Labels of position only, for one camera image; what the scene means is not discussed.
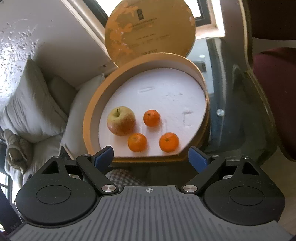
box lid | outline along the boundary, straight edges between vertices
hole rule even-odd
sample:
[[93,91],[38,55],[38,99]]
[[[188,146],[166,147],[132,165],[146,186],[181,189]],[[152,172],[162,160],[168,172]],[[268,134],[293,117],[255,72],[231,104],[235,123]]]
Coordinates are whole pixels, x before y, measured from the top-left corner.
[[148,53],[186,57],[195,19],[183,0],[123,0],[108,18],[105,44],[118,66]]

triangular cutout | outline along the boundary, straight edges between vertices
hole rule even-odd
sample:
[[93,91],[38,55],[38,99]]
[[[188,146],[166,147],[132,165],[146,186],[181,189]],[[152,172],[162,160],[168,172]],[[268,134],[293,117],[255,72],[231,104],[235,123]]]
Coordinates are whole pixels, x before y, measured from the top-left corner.
[[258,176],[259,173],[256,171],[256,169],[252,166],[250,162],[245,162],[244,167],[242,169],[243,174],[249,174],[249,175],[256,175]]
[[53,161],[43,172],[42,174],[52,174],[59,173],[59,166],[56,161]]

white foam base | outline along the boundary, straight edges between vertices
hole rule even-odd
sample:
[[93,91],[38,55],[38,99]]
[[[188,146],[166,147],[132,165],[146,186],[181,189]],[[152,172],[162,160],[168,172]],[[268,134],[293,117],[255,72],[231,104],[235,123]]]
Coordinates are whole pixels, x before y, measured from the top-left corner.
[[[145,151],[132,152],[127,145],[128,136],[115,136],[108,130],[108,114],[117,106],[127,106],[135,113],[135,133],[142,133],[148,141]],[[99,123],[99,144],[101,148],[112,146],[114,157],[178,154],[196,134],[205,108],[205,94],[190,75],[168,68],[145,71],[126,81],[109,99]],[[147,127],[143,122],[144,113],[150,109],[160,113],[161,124],[158,127]],[[159,148],[159,138],[166,132],[173,132],[179,137],[179,147],[171,153]]]

orange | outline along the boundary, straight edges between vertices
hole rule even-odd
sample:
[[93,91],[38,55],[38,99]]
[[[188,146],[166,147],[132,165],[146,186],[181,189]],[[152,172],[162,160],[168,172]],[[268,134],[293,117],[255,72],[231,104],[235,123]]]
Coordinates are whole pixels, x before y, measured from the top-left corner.
[[156,127],[160,122],[160,114],[156,110],[148,110],[144,113],[143,121],[146,126]]
[[147,139],[141,133],[132,134],[128,138],[128,147],[131,151],[140,152],[144,151],[147,146]]
[[177,149],[179,145],[179,138],[176,134],[168,132],[159,139],[159,147],[164,152],[172,152]]

plaid cloth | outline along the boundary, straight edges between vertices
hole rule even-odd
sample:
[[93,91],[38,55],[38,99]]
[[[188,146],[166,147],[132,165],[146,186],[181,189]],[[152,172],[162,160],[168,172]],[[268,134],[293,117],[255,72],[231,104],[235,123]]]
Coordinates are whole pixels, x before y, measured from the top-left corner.
[[129,170],[115,169],[105,175],[121,191],[124,186],[147,186],[145,182],[133,177]]

